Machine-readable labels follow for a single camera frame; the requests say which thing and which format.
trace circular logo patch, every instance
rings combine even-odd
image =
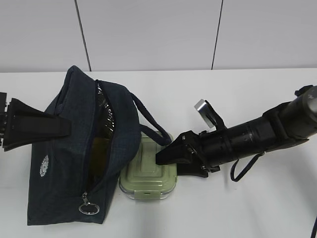
[[[46,171],[48,170],[49,167],[49,156],[46,155],[42,161],[41,167],[40,167],[40,176],[44,177],[46,174]]]

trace dark blue pouch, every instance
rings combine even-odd
[[[137,109],[161,135],[139,124]],[[119,172],[138,151],[141,131],[160,145],[171,142],[124,86],[95,81],[76,66],[46,112],[70,120],[72,134],[32,145],[28,225],[102,224]]]

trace white table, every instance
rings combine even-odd
[[[89,72],[125,85],[174,138],[207,125],[195,111],[208,100],[230,127],[254,119],[317,84],[317,69]],[[44,110],[60,90],[64,72],[1,73],[0,91]],[[179,177],[162,201],[138,202],[116,190],[103,225],[71,223],[26,226],[31,147],[0,151],[1,237],[308,238],[317,214],[317,136],[298,147],[260,158],[238,183],[232,165],[208,179]],[[249,161],[240,161],[237,172]]]

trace green plastic container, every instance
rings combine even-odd
[[[119,186],[129,198],[164,199],[175,188],[176,164],[155,164],[155,154],[162,148],[142,134],[137,155],[120,174]]]

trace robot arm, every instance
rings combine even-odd
[[[307,142],[317,133],[317,86],[305,86],[295,92],[297,98],[268,110],[257,119],[227,128],[212,106],[200,100],[195,108],[212,132],[198,135],[192,131],[180,134],[176,140],[156,155],[159,165],[177,163],[178,175],[208,177],[208,172],[220,170],[219,165],[256,155],[238,181],[265,152],[285,149]]]

